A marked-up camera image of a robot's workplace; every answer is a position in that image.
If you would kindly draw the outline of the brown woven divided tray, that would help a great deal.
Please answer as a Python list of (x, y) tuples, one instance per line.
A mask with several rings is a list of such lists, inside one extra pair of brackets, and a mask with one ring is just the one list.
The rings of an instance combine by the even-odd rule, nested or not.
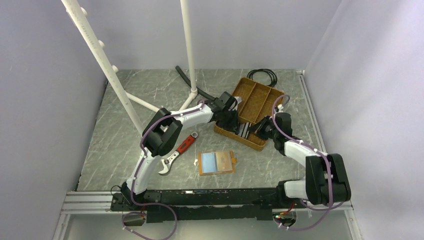
[[(275, 100), (284, 92), (276, 88), (258, 83), (250, 78), (242, 77), (236, 85), (233, 96), (240, 96), (242, 102), (238, 105), (238, 120), (240, 124), (250, 122), (251, 126), (258, 123), (265, 116), (272, 114)], [(246, 145), (256, 151), (262, 151), (267, 143), (250, 133), (247, 139), (226, 131), (217, 125), (214, 132)]]

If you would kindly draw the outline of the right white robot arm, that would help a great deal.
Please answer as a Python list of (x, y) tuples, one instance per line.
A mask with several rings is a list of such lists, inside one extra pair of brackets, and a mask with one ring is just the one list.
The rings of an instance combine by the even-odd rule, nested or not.
[(352, 192), (343, 157), (338, 153), (321, 152), (293, 136), (289, 113), (278, 112), (273, 116), (265, 116), (250, 126), (248, 131), (262, 140), (271, 139), (280, 154), (305, 168), (303, 180), (278, 183), (275, 200), (280, 207), (289, 207), (295, 199), (327, 206), (330, 203), (350, 201)]

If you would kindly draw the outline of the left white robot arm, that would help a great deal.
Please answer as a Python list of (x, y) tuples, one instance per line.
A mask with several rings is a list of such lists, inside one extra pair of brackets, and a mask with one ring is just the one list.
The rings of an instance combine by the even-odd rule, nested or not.
[(238, 128), (238, 106), (240, 96), (223, 92), (213, 100), (200, 100), (197, 105), (181, 110), (169, 111), (161, 108), (143, 131), (140, 141), (141, 154), (130, 175), (122, 184), (124, 204), (131, 210), (139, 209), (144, 203), (144, 193), (151, 175), (160, 160), (175, 149), (182, 130), (199, 124), (216, 122), (230, 132)]

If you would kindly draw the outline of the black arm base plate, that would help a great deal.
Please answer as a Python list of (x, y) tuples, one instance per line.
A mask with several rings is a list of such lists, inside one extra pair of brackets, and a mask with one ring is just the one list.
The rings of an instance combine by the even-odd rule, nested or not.
[(112, 212), (146, 214), (148, 223), (189, 220), (255, 219), (271, 221), (280, 212), (303, 206), (279, 187), (147, 190), (135, 203), (121, 192), (112, 195)]

